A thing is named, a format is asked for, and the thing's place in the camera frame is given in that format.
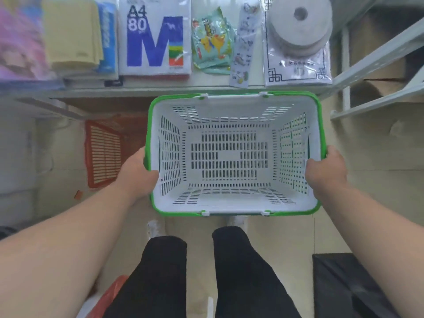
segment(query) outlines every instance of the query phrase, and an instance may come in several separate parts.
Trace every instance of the forearm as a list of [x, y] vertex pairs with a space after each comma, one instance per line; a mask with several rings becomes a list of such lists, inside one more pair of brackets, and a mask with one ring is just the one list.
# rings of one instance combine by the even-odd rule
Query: forearm
[[404, 318], [424, 312], [424, 228], [346, 185], [316, 192], [359, 261]]
[[0, 242], [0, 316], [75, 317], [133, 202], [111, 185]]

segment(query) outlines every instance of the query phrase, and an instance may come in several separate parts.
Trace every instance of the white basket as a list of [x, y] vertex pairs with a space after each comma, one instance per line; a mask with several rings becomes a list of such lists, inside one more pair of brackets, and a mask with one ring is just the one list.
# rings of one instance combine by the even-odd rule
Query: white basket
[[308, 158], [325, 155], [321, 104], [308, 92], [162, 96], [152, 102], [153, 206], [167, 215], [311, 214]]

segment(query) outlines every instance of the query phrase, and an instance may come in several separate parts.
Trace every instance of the person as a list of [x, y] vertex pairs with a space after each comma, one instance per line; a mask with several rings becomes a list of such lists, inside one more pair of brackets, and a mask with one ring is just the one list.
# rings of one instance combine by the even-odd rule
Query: person
[[[110, 254], [129, 207], [149, 194], [157, 171], [143, 166], [144, 149], [116, 181], [83, 203], [0, 242], [0, 317], [73, 318]], [[332, 146], [309, 160], [306, 179], [353, 253], [399, 314], [424, 312], [424, 228], [347, 182]], [[218, 287], [216, 317], [300, 317], [272, 268], [238, 227], [213, 233]], [[156, 237], [105, 317], [185, 317], [186, 244]]]

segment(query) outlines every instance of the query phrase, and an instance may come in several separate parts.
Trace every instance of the basket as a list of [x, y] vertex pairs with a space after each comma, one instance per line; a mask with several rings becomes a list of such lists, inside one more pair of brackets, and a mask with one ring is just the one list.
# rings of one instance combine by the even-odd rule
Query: basket
[[325, 154], [321, 104], [309, 92], [161, 96], [150, 106], [151, 201], [165, 215], [314, 213], [305, 165]]
[[116, 180], [122, 164], [145, 145], [147, 115], [117, 114], [85, 122], [88, 187], [99, 189]]

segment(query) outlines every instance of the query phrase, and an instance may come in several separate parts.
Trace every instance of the person's left hand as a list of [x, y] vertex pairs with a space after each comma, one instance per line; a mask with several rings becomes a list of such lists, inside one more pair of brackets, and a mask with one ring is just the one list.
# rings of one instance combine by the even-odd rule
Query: person's left hand
[[132, 155], [123, 165], [114, 182], [114, 186], [119, 187], [134, 200], [151, 193], [159, 179], [159, 172], [148, 171], [144, 167], [144, 147]]

